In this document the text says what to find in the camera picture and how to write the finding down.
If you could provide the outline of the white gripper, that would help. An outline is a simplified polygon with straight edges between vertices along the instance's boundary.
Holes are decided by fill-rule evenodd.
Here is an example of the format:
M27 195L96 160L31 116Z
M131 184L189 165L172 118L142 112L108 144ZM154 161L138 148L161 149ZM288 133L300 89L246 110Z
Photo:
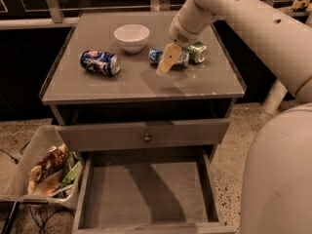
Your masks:
M180 58L182 48L192 45L201 35L203 27L199 16L176 15L174 17L169 28L169 35L173 43L165 47L156 69L157 75L164 76L170 71Z

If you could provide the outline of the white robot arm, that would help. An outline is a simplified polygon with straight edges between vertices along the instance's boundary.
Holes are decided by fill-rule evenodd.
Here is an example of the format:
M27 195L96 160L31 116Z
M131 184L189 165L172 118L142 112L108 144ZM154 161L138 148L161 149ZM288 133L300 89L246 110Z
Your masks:
M216 18L229 26L298 100L267 122L248 153L240 234L312 234L312 28L259 0L186 0L157 72L166 74Z

